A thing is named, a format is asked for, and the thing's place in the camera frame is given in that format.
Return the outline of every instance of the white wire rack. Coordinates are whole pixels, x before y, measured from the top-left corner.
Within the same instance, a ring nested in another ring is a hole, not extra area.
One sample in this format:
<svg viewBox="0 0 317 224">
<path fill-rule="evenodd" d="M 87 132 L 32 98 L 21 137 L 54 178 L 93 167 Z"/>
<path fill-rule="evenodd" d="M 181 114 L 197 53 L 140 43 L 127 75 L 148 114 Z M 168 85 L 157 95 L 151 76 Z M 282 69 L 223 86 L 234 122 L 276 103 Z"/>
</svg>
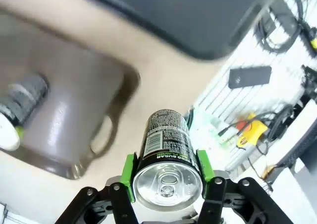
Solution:
<svg viewBox="0 0 317 224">
<path fill-rule="evenodd" d="M 297 6 L 294 0 L 285 1 L 296 15 Z M 310 26 L 317 26 L 317 0 L 302 1 L 305 21 Z M 277 24 L 270 37 L 279 41 L 287 37 L 287 34 Z M 247 115 L 250 112 L 256 114 L 266 111 L 278 112 L 285 104 L 295 104 L 303 94 L 301 87 L 302 64 L 317 69 L 317 59 L 310 57 L 300 38 L 296 40 L 287 53 L 277 55 L 261 48 L 252 29 L 201 94 L 195 107 L 228 124 L 235 121 L 237 117 Z M 229 89 L 230 69 L 264 65 L 272 67 L 269 84 Z M 237 168 L 254 150 L 254 146 L 247 146 L 246 151 L 244 151 L 232 143 L 230 149 L 226 151 L 230 157 L 226 169 L 234 170 Z"/>
</svg>

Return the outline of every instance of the black can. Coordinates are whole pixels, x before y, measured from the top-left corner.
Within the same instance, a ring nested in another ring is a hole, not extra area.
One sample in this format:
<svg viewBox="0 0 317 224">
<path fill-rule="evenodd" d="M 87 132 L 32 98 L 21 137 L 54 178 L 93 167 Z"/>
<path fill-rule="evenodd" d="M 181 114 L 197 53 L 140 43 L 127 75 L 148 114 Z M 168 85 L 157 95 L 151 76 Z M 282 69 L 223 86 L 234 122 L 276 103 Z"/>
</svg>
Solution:
<svg viewBox="0 0 317 224">
<path fill-rule="evenodd" d="M 135 196 L 157 211 L 191 205 L 202 192 L 202 180 L 187 123 L 173 110 L 160 110 L 148 120 L 133 180 Z"/>
</svg>

